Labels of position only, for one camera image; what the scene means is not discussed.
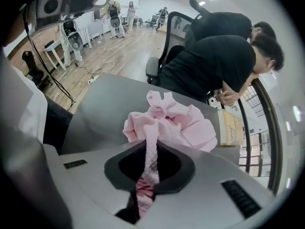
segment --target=brick wall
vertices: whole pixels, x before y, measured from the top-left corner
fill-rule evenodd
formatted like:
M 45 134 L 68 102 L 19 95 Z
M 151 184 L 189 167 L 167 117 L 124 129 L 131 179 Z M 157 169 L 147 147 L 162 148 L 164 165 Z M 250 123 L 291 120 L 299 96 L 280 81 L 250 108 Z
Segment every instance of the brick wall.
M 43 61 L 45 62 L 46 66 L 47 66 L 47 68 L 49 70 L 52 70 L 54 67 L 51 64 L 51 62 L 48 60 L 48 58 L 45 55 L 45 53 L 43 52 L 44 45 L 46 45 L 47 43 L 49 43 L 52 40 L 56 41 L 56 40 L 59 40 L 59 39 L 60 39 L 60 34 L 59 34 L 59 32 L 57 32 L 57 33 L 55 32 L 55 27 L 47 29 L 47 30 L 42 31 L 40 33 L 37 33 L 36 35 L 33 36 L 33 42 L 34 42 L 34 44 L 35 44 L 39 54 L 41 55 Z M 35 52 L 32 49 L 32 46 L 31 46 L 29 40 L 27 38 L 25 38 L 24 40 L 25 40 L 24 45 L 22 45 L 23 43 L 21 42 L 10 53 L 9 59 L 10 59 L 11 65 L 16 67 L 16 68 L 18 68 L 20 71 L 23 72 L 24 75 L 26 75 L 28 73 L 29 69 L 28 69 L 25 61 L 22 59 L 22 54 L 23 54 L 24 51 L 31 51 L 33 53 L 33 55 L 34 55 L 34 59 L 35 59 L 37 67 L 45 72 L 42 64 L 37 59 L 37 57 L 35 55 Z M 62 51 L 61 45 L 58 46 L 55 49 L 55 51 L 58 54 L 59 58 L 63 59 L 63 51 Z M 52 52 L 48 52 L 48 54 L 52 58 L 53 62 L 55 64 L 57 64 L 57 60 L 55 59 L 53 53 Z

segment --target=white shirt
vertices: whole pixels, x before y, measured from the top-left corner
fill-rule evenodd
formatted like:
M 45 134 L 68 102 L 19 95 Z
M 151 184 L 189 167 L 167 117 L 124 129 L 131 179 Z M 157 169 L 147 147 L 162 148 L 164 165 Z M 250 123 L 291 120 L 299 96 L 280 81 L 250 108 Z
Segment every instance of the white shirt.
M 0 119 L 43 142 L 47 100 L 34 82 L 10 66 L 0 49 Z

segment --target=chair armrest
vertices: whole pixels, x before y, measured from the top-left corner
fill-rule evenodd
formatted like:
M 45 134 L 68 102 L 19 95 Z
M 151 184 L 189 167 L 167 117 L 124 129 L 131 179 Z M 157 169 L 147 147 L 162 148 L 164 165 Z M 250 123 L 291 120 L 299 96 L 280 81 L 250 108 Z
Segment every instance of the chair armrest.
M 151 57 L 146 64 L 146 76 L 156 78 L 159 71 L 159 58 Z

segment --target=woman standing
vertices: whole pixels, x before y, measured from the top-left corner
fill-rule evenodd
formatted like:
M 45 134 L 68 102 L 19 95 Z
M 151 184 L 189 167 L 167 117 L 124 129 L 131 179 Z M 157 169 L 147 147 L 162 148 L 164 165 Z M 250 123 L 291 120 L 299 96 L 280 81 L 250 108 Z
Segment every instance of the woman standing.
M 135 15 L 135 8 L 133 5 L 133 1 L 129 2 L 129 8 L 127 11 L 127 21 L 128 21 L 128 31 L 127 33 L 132 32 L 133 19 Z

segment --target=power strip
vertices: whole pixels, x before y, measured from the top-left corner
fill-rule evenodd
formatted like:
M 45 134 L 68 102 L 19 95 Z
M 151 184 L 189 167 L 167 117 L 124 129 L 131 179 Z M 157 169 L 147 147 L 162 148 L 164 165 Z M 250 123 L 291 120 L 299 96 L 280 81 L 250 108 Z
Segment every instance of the power strip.
M 90 78 L 90 80 L 88 81 L 88 84 L 91 85 L 99 76 L 96 75 L 95 77 L 93 78 Z

